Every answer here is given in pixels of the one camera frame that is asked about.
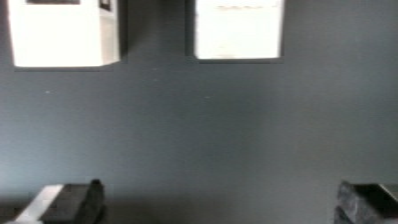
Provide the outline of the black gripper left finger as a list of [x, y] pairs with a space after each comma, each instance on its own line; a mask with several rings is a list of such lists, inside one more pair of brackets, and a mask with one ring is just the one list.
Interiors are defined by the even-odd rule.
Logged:
[[106, 224], [106, 186], [95, 179], [86, 184], [47, 185], [13, 224]]

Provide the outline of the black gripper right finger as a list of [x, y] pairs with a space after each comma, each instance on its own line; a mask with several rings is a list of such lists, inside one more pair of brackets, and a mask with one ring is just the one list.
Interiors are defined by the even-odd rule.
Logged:
[[398, 184], [342, 182], [333, 224], [398, 224]]

